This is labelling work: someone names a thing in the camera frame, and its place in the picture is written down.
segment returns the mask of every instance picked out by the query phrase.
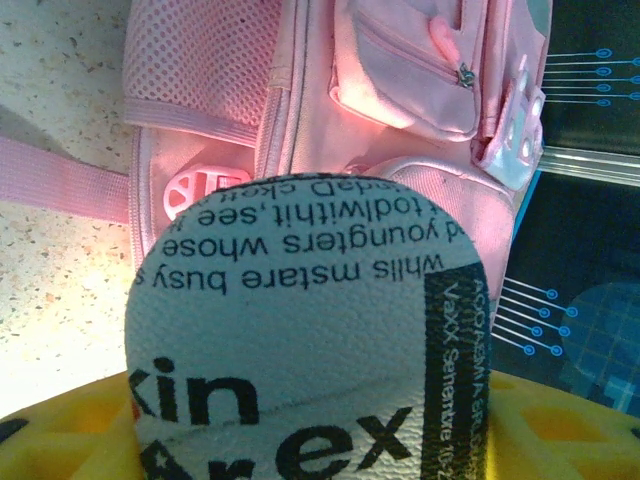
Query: white ball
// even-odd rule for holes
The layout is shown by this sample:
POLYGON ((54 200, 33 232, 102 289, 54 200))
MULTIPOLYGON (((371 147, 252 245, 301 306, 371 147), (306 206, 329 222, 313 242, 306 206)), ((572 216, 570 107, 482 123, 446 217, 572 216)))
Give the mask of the white ball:
POLYGON ((471 240, 397 183, 205 197, 127 306, 148 478, 480 478, 488 307, 471 240))

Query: pink backpack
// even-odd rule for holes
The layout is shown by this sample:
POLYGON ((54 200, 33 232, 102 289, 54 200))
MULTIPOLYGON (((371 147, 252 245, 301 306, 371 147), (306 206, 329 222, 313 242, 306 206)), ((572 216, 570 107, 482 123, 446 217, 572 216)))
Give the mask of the pink backpack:
POLYGON ((550 0, 134 0, 130 176, 0 139, 0 199, 130 223, 137 266, 216 189, 387 178, 460 223, 496 301, 513 199, 542 154, 550 22, 550 0))

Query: granite surface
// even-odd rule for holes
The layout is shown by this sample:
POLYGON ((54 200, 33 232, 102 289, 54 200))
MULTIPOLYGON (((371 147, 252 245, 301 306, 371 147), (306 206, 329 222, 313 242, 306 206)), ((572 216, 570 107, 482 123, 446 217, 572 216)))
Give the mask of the granite surface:
MULTIPOLYGON (((0 2, 0 135, 126 172, 130 0, 0 2)), ((0 202, 0 418, 125 368, 126 227, 0 202)))

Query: backpack strap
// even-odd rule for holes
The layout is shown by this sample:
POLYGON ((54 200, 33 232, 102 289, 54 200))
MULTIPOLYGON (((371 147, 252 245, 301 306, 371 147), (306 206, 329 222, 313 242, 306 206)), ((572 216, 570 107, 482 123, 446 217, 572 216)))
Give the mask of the backpack strap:
POLYGON ((0 200, 129 223, 126 175, 3 137, 0 171, 0 200))

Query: yellow object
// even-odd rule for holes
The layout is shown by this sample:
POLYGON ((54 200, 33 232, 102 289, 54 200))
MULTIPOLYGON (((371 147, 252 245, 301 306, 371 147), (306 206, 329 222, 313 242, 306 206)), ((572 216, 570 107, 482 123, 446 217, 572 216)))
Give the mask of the yellow object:
MULTIPOLYGON (((488 480, 640 480, 634 417, 500 372, 492 373, 490 412, 488 480)), ((2 480, 143 478, 124 373, 0 426, 15 419, 29 423, 0 443, 2 480)))

